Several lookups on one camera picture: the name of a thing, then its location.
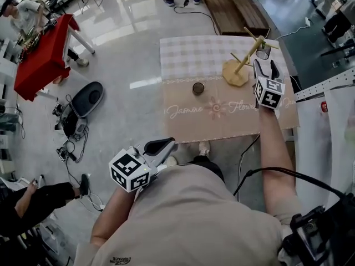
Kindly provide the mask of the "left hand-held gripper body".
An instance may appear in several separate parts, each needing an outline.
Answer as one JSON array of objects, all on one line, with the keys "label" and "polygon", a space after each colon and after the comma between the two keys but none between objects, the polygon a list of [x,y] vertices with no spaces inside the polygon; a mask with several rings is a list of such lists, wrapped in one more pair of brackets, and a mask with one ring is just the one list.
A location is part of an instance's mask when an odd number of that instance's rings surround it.
[{"label": "left hand-held gripper body", "polygon": [[125,191],[133,192],[150,183],[151,176],[158,172],[135,147],[122,149],[109,162],[111,179]]}]

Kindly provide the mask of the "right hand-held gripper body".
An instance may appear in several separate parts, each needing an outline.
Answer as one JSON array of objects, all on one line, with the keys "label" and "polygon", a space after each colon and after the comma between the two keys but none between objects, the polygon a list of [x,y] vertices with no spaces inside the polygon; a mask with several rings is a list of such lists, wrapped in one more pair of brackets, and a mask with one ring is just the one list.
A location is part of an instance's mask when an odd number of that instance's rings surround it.
[{"label": "right hand-held gripper body", "polygon": [[285,94],[285,84],[274,81],[269,76],[255,78],[253,89],[257,104],[277,110]]}]

